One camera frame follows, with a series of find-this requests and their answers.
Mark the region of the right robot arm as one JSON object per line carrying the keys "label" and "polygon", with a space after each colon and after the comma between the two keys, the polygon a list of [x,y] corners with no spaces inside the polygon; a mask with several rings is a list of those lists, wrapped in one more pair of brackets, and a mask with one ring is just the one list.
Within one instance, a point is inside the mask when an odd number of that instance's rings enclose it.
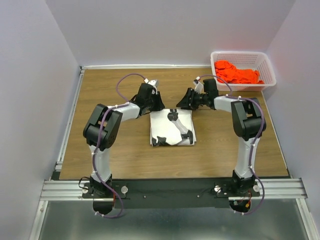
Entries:
{"label": "right robot arm", "polygon": [[214,78],[197,77],[193,83],[200,90],[189,87],[177,107],[184,110],[197,110],[207,106],[212,110],[231,113],[233,130],[238,137],[238,155],[235,169],[228,182],[227,191],[236,196],[253,189],[255,180],[255,158],[257,146],[266,129],[263,110],[257,98],[220,95]]}

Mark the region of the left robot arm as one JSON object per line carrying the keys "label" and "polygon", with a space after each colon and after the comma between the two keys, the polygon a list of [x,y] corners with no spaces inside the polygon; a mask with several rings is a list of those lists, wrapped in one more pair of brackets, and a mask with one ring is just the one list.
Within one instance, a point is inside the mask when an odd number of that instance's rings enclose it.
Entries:
{"label": "left robot arm", "polygon": [[138,93],[124,104],[96,105],[83,130],[92,157],[90,189],[99,197],[114,194],[111,184],[110,150],[118,135],[122,122],[138,119],[150,112],[165,108],[158,91],[158,80],[147,80],[140,85]]}

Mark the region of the white t shirt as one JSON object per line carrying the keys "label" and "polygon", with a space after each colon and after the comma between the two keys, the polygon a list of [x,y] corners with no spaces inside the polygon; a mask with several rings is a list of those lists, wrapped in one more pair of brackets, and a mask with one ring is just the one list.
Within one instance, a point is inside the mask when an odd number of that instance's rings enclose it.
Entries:
{"label": "white t shirt", "polygon": [[170,108],[151,112],[151,146],[193,146],[196,141],[191,110]]}

